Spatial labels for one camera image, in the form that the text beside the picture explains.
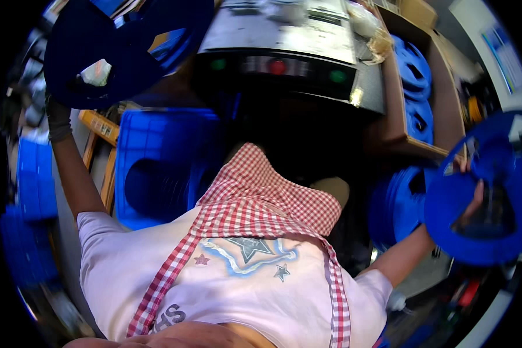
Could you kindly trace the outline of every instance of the wall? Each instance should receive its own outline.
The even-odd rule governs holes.
[[[456,0],[449,9],[480,54],[484,68],[487,69],[493,81],[501,108],[504,111],[516,108],[522,110],[522,89],[516,90],[514,94],[510,94],[493,53],[481,37],[481,33],[484,30],[498,23],[491,10],[482,0]]]

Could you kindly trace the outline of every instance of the hand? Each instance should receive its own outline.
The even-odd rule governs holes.
[[[47,97],[48,138],[52,143],[58,142],[72,133],[70,125],[71,111],[72,109],[56,101],[53,96],[49,95]]]
[[[466,159],[460,160],[459,157],[455,157],[454,163],[459,166],[461,173],[466,173],[466,172],[470,171],[472,161],[471,160],[468,161]],[[467,225],[470,217],[481,206],[481,204],[483,202],[483,190],[484,190],[483,179],[480,179],[474,190],[474,198],[472,199],[470,204],[468,204],[468,206],[466,207],[466,210],[459,218],[459,222],[462,224],[462,226]]]

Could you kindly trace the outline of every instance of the person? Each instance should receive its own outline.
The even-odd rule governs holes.
[[[79,230],[81,287],[108,339],[80,338],[66,348],[371,347],[392,289],[435,248],[422,224],[352,278],[324,238],[348,198],[347,184],[293,184],[251,143],[195,208],[171,223],[125,232],[81,160],[70,109],[51,99],[47,112]]]

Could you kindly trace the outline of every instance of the cardboard box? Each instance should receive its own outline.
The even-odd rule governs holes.
[[[402,17],[423,30],[429,32],[435,28],[437,12],[424,0],[402,0],[398,7]]]
[[[465,131],[458,93],[446,59],[438,48],[437,37],[389,10],[381,7],[378,10],[386,29],[414,44],[429,64],[432,72],[429,104],[433,112],[434,145],[420,142],[407,134],[402,80],[395,56],[390,55],[381,65],[386,114],[365,130],[365,149],[370,153],[402,153],[441,160],[465,136]]]

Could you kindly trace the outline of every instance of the blue plastic bin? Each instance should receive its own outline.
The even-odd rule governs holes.
[[[115,206],[117,218],[131,229],[141,229],[172,221],[137,212],[125,192],[138,191],[144,180],[126,183],[127,173],[139,159],[168,163],[178,173],[188,171],[187,211],[206,191],[224,158],[223,127],[218,117],[204,108],[164,108],[154,111],[128,110],[122,115],[116,155]]]
[[[19,205],[25,221],[38,221],[58,215],[50,145],[21,138],[17,178]]]
[[[11,205],[0,217],[0,232],[16,285],[33,286],[58,277],[45,225],[24,221],[21,207]]]

